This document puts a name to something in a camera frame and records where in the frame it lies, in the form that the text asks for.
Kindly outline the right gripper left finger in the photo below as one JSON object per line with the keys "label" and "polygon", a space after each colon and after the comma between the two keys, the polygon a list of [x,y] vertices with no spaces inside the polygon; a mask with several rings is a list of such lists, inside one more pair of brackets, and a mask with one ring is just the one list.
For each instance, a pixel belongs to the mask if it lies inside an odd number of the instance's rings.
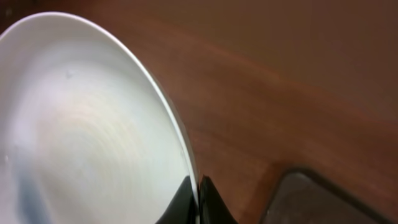
{"label": "right gripper left finger", "polygon": [[186,176],[156,224],[194,224],[195,215],[192,183],[190,177]]}

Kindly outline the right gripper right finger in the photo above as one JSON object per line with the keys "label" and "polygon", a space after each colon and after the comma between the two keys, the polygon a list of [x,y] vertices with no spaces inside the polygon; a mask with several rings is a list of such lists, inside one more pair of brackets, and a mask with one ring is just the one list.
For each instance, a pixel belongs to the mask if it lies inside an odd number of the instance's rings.
{"label": "right gripper right finger", "polygon": [[199,199],[200,224],[238,224],[212,180],[205,175],[200,183]]}

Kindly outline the white plate long blue stain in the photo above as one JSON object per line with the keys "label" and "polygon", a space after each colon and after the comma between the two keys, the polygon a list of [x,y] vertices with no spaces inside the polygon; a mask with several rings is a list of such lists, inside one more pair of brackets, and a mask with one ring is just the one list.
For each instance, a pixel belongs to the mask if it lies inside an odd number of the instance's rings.
{"label": "white plate long blue stain", "polygon": [[157,80],[114,35],[41,12],[1,34],[1,222],[156,223],[192,150]]}

